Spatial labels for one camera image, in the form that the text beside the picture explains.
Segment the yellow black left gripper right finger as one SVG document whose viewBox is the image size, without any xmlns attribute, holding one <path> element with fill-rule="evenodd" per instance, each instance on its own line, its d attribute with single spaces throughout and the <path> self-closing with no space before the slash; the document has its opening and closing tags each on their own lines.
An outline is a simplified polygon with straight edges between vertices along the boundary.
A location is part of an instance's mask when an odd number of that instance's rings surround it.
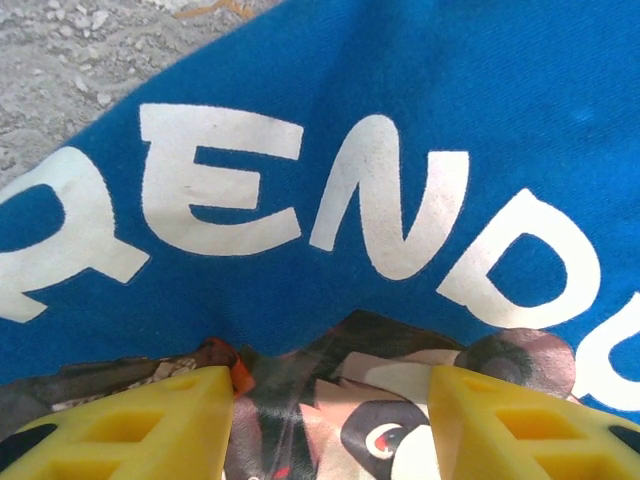
<svg viewBox="0 0 640 480">
<path fill-rule="evenodd" d="M 454 366 L 428 410 L 442 480 L 640 480 L 640 425 Z"/>
</svg>

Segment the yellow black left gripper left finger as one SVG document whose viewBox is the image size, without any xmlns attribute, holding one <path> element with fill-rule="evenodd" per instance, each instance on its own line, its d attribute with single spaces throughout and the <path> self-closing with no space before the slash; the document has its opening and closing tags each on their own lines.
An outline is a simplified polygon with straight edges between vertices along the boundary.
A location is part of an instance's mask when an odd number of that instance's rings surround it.
<svg viewBox="0 0 640 480">
<path fill-rule="evenodd" d="M 110 395 L 0 442 L 0 480 L 221 480 L 233 409 L 224 366 Z"/>
</svg>

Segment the blue printed t-shirt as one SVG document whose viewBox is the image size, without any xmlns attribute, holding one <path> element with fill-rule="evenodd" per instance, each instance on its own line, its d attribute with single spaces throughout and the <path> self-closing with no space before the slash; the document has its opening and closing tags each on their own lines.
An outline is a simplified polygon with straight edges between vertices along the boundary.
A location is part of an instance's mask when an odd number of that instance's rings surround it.
<svg viewBox="0 0 640 480">
<path fill-rule="evenodd" d="M 221 480 L 442 480 L 436 366 L 640 425 L 640 0 L 286 0 L 0 189 L 0 442 L 217 366 Z"/>
</svg>

